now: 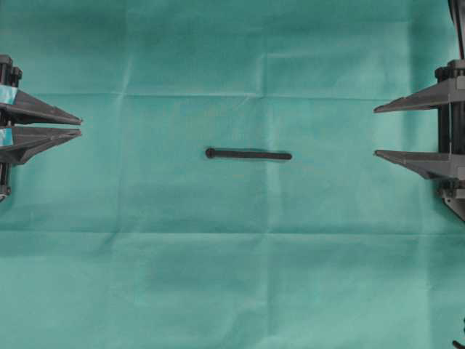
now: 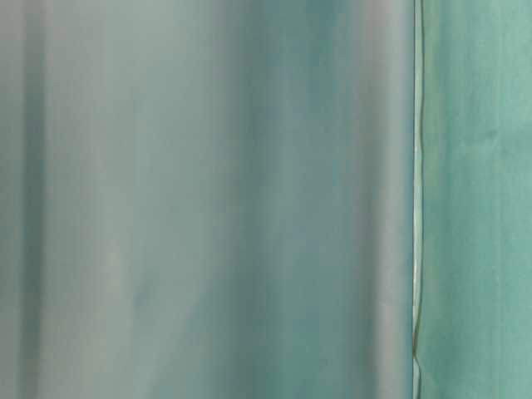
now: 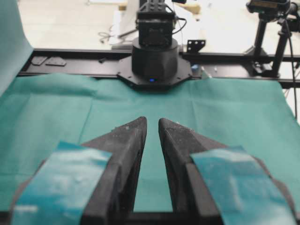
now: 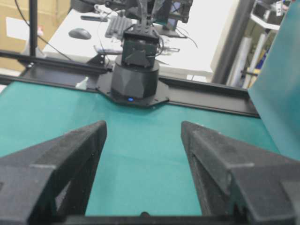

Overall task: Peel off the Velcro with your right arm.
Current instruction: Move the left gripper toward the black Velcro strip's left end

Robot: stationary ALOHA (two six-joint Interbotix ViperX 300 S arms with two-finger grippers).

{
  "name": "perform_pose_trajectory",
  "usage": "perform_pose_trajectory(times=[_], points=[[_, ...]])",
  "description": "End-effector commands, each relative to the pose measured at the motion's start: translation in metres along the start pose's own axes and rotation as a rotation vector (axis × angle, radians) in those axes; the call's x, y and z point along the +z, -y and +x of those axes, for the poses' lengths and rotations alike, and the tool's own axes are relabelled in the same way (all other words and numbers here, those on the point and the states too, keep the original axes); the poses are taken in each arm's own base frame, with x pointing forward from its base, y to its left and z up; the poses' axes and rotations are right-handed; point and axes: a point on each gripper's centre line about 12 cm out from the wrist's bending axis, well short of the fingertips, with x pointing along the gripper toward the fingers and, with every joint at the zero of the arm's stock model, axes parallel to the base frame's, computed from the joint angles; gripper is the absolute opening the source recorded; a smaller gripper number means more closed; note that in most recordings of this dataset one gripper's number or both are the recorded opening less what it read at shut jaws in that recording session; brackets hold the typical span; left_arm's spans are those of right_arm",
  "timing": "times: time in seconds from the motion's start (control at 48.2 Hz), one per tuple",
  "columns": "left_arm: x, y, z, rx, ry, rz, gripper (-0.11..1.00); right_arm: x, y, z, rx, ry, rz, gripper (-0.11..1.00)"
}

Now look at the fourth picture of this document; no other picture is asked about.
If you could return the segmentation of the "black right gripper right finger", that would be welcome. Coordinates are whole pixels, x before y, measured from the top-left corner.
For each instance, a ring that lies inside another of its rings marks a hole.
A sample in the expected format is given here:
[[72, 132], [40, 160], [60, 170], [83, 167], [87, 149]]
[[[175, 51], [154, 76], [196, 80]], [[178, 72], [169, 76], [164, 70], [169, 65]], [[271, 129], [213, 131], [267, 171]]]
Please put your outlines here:
[[250, 225], [300, 222], [298, 160], [183, 121], [181, 140], [202, 213]]

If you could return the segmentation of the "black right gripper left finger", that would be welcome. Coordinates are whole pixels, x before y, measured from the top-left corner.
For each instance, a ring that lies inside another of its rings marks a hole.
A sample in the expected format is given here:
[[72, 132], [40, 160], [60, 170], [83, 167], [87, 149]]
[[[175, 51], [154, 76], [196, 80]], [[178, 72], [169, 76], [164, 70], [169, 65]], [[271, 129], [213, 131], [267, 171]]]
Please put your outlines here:
[[1, 224], [64, 225], [83, 217], [106, 137], [100, 120], [1, 157]]

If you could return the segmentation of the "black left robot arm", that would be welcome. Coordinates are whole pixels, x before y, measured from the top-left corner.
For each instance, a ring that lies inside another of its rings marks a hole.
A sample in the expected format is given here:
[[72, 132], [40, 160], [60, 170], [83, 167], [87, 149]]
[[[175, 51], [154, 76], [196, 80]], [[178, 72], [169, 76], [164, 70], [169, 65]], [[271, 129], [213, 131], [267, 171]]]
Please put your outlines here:
[[159, 34], [148, 14], [147, 0], [124, 1], [125, 15], [137, 20], [123, 32], [123, 51], [115, 61], [112, 90], [124, 98], [148, 98], [156, 93], [159, 65], [155, 57]]

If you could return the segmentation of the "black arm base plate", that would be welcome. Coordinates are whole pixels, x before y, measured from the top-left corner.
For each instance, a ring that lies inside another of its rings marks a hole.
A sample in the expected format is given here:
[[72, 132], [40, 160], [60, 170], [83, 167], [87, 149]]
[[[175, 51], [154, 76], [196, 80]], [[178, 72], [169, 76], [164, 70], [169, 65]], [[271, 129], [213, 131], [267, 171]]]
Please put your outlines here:
[[143, 98], [135, 97], [132, 94], [122, 95], [116, 90], [113, 90], [112, 77], [109, 75], [99, 76], [96, 84], [96, 90], [110, 101], [119, 105], [148, 108], [158, 104], [167, 103], [170, 100], [169, 86], [161, 81], [158, 81], [154, 95]]

